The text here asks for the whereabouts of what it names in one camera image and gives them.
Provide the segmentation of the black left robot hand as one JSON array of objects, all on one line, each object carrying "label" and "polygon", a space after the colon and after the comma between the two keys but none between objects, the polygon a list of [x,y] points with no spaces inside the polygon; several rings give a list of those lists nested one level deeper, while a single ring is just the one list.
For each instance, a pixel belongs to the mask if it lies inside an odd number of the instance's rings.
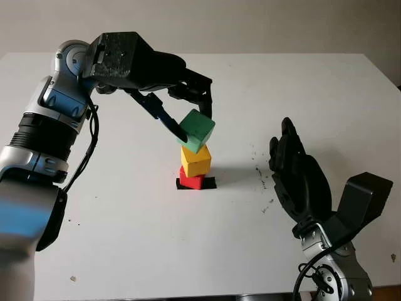
[{"label": "black left robot hand", "polygon": [[167,89],[170,97],[197,105],[201,114],[212,117],[212,80],[186,67],[179,56],[153,51],[145,55],[143,66],[131,67],[131,75],[122,90],[128,93],[153,118],[159,119],[176,138],[188,141],[188,135],[163,108],[155,91]]}]

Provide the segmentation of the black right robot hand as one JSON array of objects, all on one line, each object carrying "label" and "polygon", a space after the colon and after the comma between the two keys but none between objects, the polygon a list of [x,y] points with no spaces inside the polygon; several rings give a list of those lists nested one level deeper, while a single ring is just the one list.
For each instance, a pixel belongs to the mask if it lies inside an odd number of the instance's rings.
[{"label": "black right robot hand", "polygon": [[332,215],[330,186],[317,160],[305,152],[290,118],[281,123],[281,137],[269,142],[269,168],[283,209],[296,222],[296,238]]}]

